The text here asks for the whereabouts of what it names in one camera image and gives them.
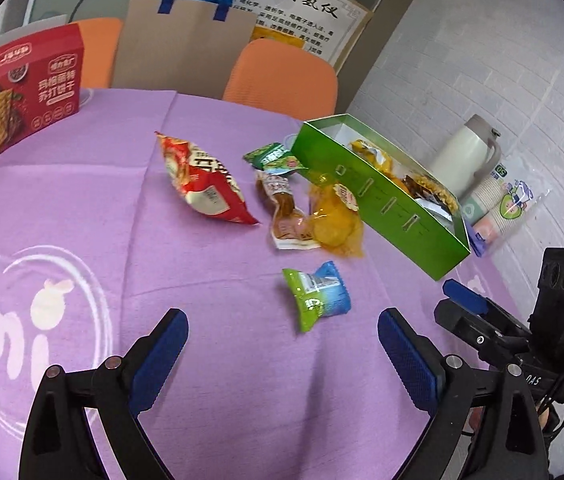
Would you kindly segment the right hand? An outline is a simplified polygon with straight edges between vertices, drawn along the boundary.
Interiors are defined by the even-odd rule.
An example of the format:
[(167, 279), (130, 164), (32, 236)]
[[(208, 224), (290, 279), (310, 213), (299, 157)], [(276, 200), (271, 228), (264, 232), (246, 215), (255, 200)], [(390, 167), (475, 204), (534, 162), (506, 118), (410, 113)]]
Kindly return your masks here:
[[(468, 416), (468, 426), (472, 431), (477, 431), (482, 419), (483, 408), (473, 408)], [(539, 422), (541, 429), (544, 429), (550, 418), (550, 410), (547, 408), (543, 412), (539, 412)]]

